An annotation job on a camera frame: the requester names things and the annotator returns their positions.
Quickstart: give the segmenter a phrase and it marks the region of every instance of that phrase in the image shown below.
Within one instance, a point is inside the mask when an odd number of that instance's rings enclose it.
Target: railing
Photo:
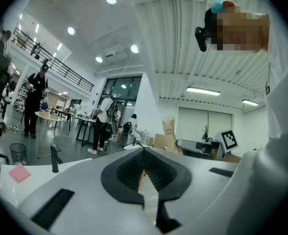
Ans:
[[[29,36],[27,36],[24,32],[19,29],[15,29],[13,33],[13,40],[16,45],[20,48],[24,49],[27,53],[31,55],[34,45],[36,44]],[[53,57],[47,50],[43,47],[38,47],[35,52],[32,54],[33,58],[35,56],[39,56],[39,61],[43,62],[45,59],[48,59],[47,65],[49,66],[48,71],[54,71],[69,81],[77,84],[79,87],[91,92],[94,84],[87,81],[85,78],[80,76],[78,73],[71,70],[68,66],[62,63],[57,58]]]

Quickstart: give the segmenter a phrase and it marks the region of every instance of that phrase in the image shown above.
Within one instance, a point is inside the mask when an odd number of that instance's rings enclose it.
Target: black cap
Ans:
[[[49,69],[48,65],[42,65],[41,67],[41,71],[45,73],[48,71],[48,69]]]

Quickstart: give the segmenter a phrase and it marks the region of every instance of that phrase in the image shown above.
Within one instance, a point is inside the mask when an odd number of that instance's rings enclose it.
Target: desk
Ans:
[[[93,142],[90,141],[90,135],[91,135],[92,123],[95,123],[96,121],[95,121],[94,119],[83,118],[83,117],[77,117],[77,119],[81,120],[81,124],[80,124],[80,128],[79,128],[79,130],[78,130],[78,132],[77,132],[77,135],[76,135],[76,139],[75,139],[75,140],[81,141],[81,142],[82,142],[82,144],[81,144],[82,146],[85,145],[86,143],[91,143],[91,144],[93,144]],[[86,127],[85,127],[85,130],[84,130],[84,133],[83,133],[83,138],[82,138],[82,139],[79,139],[79,134],[80,134],[80,132],[81,132],[82,125],[83,125],[83,123],[85,123],[85,122],[86,122]],[[86,130],[87,130],[89,124],[90,124],[89,137],[88,137],[86,140],[84,140],[85,133],[86,133]]]
[[[59,109],[56,109],[56,108],[52,108],[52,110],[50,111],[50,113],[52,113],[53,110],[55,110],[55,111],[58,112],[58,117],[59,117],[59,115],[62,115],[62,114],[66,114],[66,115],[69,117],[69,132],[70,132],[71,116],[73,115],[73,113],[71,113],[71,112],[64,112],[64,111],[59,110]]]
[[[133,146],[133,144],[130,144],[130,145],[125,146],[123,149],[124,150],[131,150],[131,149],[135,149],[135,148],[142,148],[142,146],[140,146],[138,144],[135,144]]]
[[[9,176],[9,171],[12,170],[15,165],[2,164],[0,169],[0,198],[8,201],[17,208],[20,203],[37,188],[60,175],[71,166],[87,160],[91,159],[60,164],[58,166],[59,172],[57,173],[51,171],[51,165],[25,166],[31,175],[19,184]]]
[[[47,129],[48,129],[48,127],[50,126],[50,124],[51,124],[53,121],[55,121],[56,124],[57,124],[57,122],[60,122],[61,119],[59,118],[59,116],[50,115],[50,113],[48,113],[48,112],[46,112],[46,113],[45,113],[45,112],[35,112],[35,115],[38,116],[38,117],[40,117],[40,118],[43,118],[43,119],[46,119],[46,120],[47,120],[46,128],[45,128],[45,131],[44,131],[44,133],[43,133],[43,135],[42,135],[42,138],[41,138],[41,135],[40,135],[40,125],[38,125],[37,133],[38,133],[39,147],[38,147],[38,152],[37,152],[37,158],[39,159],[40,157],[50,155],[50,153],[48,153],[48,154],[46,154],[46,155],[40,156],[40,150],[41,150],[41,144],[42,144],[41,139],[44,138],[44,136],[45,136],[45,134],[46,134],[46,132],[47,132]],[[52,133],[53,133],[53,135],[54,135],[54,138],[55,138],[55,128],[52,128]]]

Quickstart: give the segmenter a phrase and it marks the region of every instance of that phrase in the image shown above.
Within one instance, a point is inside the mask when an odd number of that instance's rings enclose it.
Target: cardboard box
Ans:
[[[154,138],[149,138],[148,146],[153,147],[153,145],[154,145]]]
[[[156,134],[155,135],[155,141],[154,141],[154,148],[158,148],[161,150],[166,150],[166,138],[165,135],[161,135],[161,134]]]

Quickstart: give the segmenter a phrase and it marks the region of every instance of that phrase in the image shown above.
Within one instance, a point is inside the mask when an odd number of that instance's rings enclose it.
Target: floor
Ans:
[[[16,126],[20,123],[22,114],[20,112],[16,112],[16,108],[11,105],[8,105],[7,111],[5,114],[4,121],[6,125],[9,127],[10,125]],[[50,165],[51,158],[50,156],[45,156],[41,158],[37,158],[37,151],[39,147],[39,133],[38,133],[38,126],[39,132],[42,137],[43,132],[46,128],[47,122],[42,120],[37,120],[37,127],[36,127],[36,139],[31,138],[29,135],[28,137],[24,136],[24,132],[22,133],[13,133],[11,131],[7,131],[0,137],[0,153],[9,157],[10,163],[12,164],[12,157],[10,152],[10,145],[13,143],[22,143],[26,146],[27,152],[27,164],[28,165]],[[102,155],[94,155],[87,151],[88,148],[91,148],[91,144],[85,144],[81,146],[81,142],[76,141],[76,135],[79,129],[79,124],[75,123],[74,121],[71,122],[71,129],[69,132],[69,122],[62,121],[60,125],[58,124],[56,127],[56,137],[53,138],[52,128],[47,130],[46,135],[42,140],[42,148],[41,148],[41,155],[49,154],[50,153],[50,145],[55,144],[57,145],[62,151],[59,152],[58,156],[63,160],[64,163],[87,159],[87,158],[98,158]],[[19,129],[24,129],[24,122],[18,125]],[[83,136],[84,127],[82,127],[81,135],[79,138]],[[91,130],[91,140],[93,140],[93,129]],[[115,152],[123,151],[123,147],[119,146],[115,142],[111,142],[106,155],[112,154]]]

